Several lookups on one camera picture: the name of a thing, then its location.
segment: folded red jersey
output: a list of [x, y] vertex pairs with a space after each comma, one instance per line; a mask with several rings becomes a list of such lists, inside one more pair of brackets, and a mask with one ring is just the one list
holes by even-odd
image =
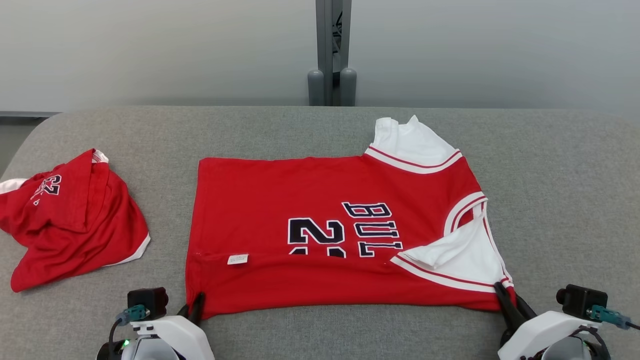
[[28, 248], [13, 291], [142, 256], [147, 223], [108, 162], [92, 149], [31, 179], [0, 183], [0, 229]]
[[204, 318], [317, 304], [514, 297], [487, 198], [460, 151], [415, 117], [376, 123], [362, 156], [200, 161], [186, 265]]

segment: care label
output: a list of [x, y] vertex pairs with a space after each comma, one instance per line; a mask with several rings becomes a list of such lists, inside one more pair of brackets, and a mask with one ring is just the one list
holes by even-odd
[[244, 264], [247, 262], [249, 254], [231, 255], [227, 261], [227, 265]]

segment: floor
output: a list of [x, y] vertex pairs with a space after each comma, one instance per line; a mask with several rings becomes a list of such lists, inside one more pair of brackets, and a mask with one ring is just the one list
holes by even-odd
[[31, 131], [44, 118], [0, 117], [0, 175]]

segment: gray wall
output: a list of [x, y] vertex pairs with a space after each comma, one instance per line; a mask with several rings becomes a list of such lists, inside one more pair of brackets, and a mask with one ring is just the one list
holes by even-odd
[[591, 108], [640, 122], [638, 0], [353, 0], [356, 105]]
[[0, 111], [308, 104], [313, 0], [2, 0]]

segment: gray table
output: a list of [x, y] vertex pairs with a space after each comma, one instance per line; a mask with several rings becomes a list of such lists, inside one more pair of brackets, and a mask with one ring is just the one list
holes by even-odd
[[[198, 160], [362, 153], [374, 122], [411, 115], [459, 147], [490, 199], [495, 241], [516, 290], [539, 313], [568, 283], [609, 293], [640, 322], [640, 131], [593, 112], [401, 108], [133, 107], [57, 115], [39, 125], [2, 179], [29, 177], [95, 147], [148, 222], [144, 256], [12, 293], [25, 249], [0, 234], [2, 359], [91, 359], [126, 293], [164, 286], [184, 303], [184, 260]], [[314, 306], [203, 323], [217, 359], [496, 359], [497, 313], [456, 307]], [[640, 333], [601, 330], [617, 359]], [[117, 338], [132, 336], [119, 330]]]

